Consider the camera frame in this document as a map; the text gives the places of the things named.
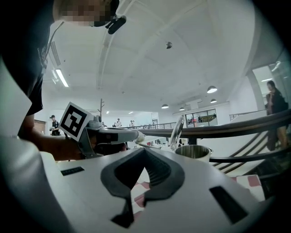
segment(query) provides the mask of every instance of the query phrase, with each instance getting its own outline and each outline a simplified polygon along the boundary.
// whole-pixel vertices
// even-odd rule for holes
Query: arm
[[[34,115],[26,116],[19,137],[34,143],[40,151],[51,153],[55,160],[79,160],[81,153],[77,143],[64,137],[45,136],[34,129]]]

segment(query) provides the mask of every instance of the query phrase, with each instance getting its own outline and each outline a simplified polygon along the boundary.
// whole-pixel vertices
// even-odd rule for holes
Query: man
[[[60,135],[59,123],[55,119],[55,115],[51,115],[50,119],[53,121],[51,135],[52,136],[59,136]]]
[[[118,118],[117,123],[116,123],[116,128],[121,128],[121,127],[122,127],[122,124],[120,122],[120,119]]]
[[[58,20],[79,25],[92,25],[94,21],[110,21],[118,0],[40,0],[4,1],[2,9],[13,15],[12,23],[4,23],[1,38],[2,57],[12,77],[32,102],[19,136],[33,142],[40,151],[51,153],[55,160],[78,160],[81,152],[74,140],[48,137],[34,129],[34,114],[42,110],[41,86],[47,64],[50,26]]]

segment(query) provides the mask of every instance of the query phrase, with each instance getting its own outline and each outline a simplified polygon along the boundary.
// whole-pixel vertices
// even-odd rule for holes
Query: hair
[[[280,95],[282,95],[281,92],[277,89],[274,81],[272,81],[272,80],[268,81],[267,85],[270,85],[271,87],[273,87],[275,89],[275,91],[277,91]]]
[[[276,89],[276,85],[275,85],[275,83],[274,83],[274,81],[268,81],[267,82],[267,85],[270,85],[271,87],[273,87],[273,88],[275,88]]]

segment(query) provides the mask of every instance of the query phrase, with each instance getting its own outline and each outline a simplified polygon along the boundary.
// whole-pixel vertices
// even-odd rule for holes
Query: black shirt
[[[54,23],[53,3],[54,0],[9,0],[2,6],[13,17],[13,21],[2,21],[2,56],[12,77],[32,102],[27,115],[43,108],[42,70],[43,66],[46,68],[44,56]]]
[[[56,129],[59,127],[58,121],[53,122],[53,127]],[[60,135],[60,130],[54,130],[52,133],[52,136],[59,136]]]

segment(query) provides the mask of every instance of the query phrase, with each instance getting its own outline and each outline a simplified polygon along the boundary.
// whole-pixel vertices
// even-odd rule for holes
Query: fluorescent light
[[[208,89],[207,89],[207,93],[210,94],[210,93],[213,93],[213,92],[216,92],[217,91],[217,88],[215,86],[210,86]]]
[[[277,62],[277,65],[276,65],[275,68],[272,70],[272,72],[273,72],[274,70],[276,70],[276,69],[279,67],[280,64],[281,64],[281,62],[278,61],[278,62]]]
[[[272,78],[268,78],[268,79],[262,80],[261,82],[266,82],[266,81],[270,81],[270,80],[272,80]]]
[[[64,76],[62,74],[62,71],[60,69],[56,69],[55,71],[58,74],[58,76],[60,77],[60,80],[62,81],[62,83],[64,84],[64,86],[65,87],[69,87],[68,84],[67,84],[67,82],[65,81],[65,78],[64,78]]]

